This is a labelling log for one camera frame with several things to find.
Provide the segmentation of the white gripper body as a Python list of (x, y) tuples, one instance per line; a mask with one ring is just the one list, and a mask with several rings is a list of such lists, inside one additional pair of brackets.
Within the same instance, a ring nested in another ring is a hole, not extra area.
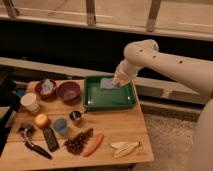
[(140, 68), (127, 60), (122, 60), (116, 68), (114, 76), (119, 82), (131, 82), (138, 74)]

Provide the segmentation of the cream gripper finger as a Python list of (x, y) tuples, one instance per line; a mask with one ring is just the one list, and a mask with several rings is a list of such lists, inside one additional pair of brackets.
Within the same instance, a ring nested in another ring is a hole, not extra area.
[(120, 87), (119, 79), (116, 76), (113, 77), (112, 83), (115, 87)]
[(124, 86), (126, 86), (127, 84), (129, 84), (129, 82), (120, 82), (120, 83), (119, 83), (119, 87), (124, 87)]

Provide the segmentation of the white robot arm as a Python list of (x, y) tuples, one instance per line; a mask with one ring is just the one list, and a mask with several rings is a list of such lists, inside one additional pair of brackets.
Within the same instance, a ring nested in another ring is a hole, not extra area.
[(213, 62), (159, 52), (155, 40), (129, 43), (115, 70), (113, 84), (124, 86), (150, 68), (208, 98), (200, 114), (184, 171), (213, 171)]

